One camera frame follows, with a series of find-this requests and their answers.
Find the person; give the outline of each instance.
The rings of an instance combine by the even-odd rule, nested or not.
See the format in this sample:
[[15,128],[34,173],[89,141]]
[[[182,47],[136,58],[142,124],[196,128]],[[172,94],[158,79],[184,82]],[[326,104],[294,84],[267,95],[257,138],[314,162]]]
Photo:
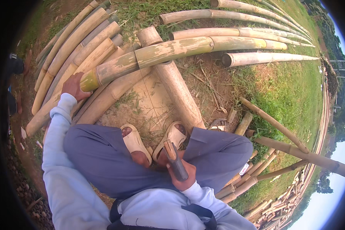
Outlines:
[[[179,151],[188,173],[180,182],[162,146],[151,156],[133,125],[70,127],[73,106],[91,95],[79,86],[82,75],[64,83],[44,142],[43,180],[55,229],[256,230],[214,196],[251,156],[246,137],[194,128]],[[182,123],[174,122],[165,138],[178,147],[186,138]],[[152,158],[167,170],[151,170]],[[116,198],[111,210],[90,183]]]
[[13,74],[26,74],[29,72],[29,64],[32,58],[32,50],[29,50],[29,53],[26,57],[26,60],[23,62],[23,59],[18,58],[15,53],[10,53],[7,62],[4,68],[4,79],[5,79],[5,87],[8,88],[7,98],[8,98],[8,106],[9,106],[9,114],[13,115],[15,113],[22,114],[22,103],[21,103],[21,92],[19,91],[17,99],[13,94],[11,94],[11,86],[10,86],[10,77]]

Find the sky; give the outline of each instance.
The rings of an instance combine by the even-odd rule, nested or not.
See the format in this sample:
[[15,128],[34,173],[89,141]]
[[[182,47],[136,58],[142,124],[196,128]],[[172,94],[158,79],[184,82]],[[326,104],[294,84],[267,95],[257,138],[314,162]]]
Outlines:
[[[334,24],[335,34],[340,38],[340,47],[345,55],[345,40],[335,21]],[[332,154],[331,159],[345,164],[345,141],[337,143],[336,150]],[[330,218],[345,191],[345,177],[331,174],[328,178],[330,179],[330,187],[334,192],[331,194],[313,193],[307,209],[304,210],[303,216],[289,228],[290,230],[318,230]]]

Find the black strap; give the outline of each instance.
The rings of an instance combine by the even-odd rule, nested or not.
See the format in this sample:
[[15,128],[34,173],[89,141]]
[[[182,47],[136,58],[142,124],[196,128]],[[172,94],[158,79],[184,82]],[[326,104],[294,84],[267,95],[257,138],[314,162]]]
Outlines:
[[[130,226],[124,225],[120,221],[121,214],[118,212],[118,205],[121,203],[122,200],[116,199],[110,209],[110,221],[111,224],[107,226],[107,230],[174,230],[170,228],[153,228],[153,227],[143,227],[143,226]],[[182,209],[190,211],[196,214],[199,217],[207,217],[209,221],[203,222],[204,225],[207,227],[206,230],[216,230],[217,222],[216,218],[213,215],[212,211],[206,209],[202,206],[191,204],[188,206],[181,206]]]

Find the foot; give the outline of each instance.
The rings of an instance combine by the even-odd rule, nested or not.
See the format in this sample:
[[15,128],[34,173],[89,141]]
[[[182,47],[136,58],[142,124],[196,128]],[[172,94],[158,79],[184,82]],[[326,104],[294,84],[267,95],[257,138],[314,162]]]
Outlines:
[[[186,135],[186,130],[185,127],[181,124],[176,124],[175,128],[177,128],[182,134]],[[183,159],[185,150],[178,150],[178,155],[180,159]],[[160,166],[166,167],[167,163],[169,163],[169,160],[167,159],[166,156],[166,151],[164,148],[161,149],[159,156],[157,157],[157,163]]]
[[23,75],[26,76],[29,72],[29,64],[31,63],[32,50],[29,50],[26,60],[24,60]]
[[[127,136],[129,133],[132,132],[132,129],[129,127],[125,127],[121,130],[121,135],[123,137]],[[132,159],[135,163],[142,165],[145,168],[149,168],[150,164],[148,162],[146,154],[141,151],[134,151],[130,153],[132,155]]]
[[23,111],[23,109],[22,109],[22,94],[20,91],[19,91],[18,96],[16,98],[16,109],[17,109],[18,114],[22,114],[22,111]]

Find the blue pants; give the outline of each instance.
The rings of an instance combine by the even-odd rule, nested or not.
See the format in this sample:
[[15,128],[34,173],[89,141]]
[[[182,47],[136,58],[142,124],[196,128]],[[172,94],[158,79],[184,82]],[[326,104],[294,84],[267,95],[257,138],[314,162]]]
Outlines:
[[[150,188],[175,189],[168,172],[157,172],[133,162],[121,129],[79,124],[65,136],[70,161],[100,192],[124,198]],[[253,152],[244,136],[194,128],[183,159],[196,166],[196,180],[217,193],[234,177]]]

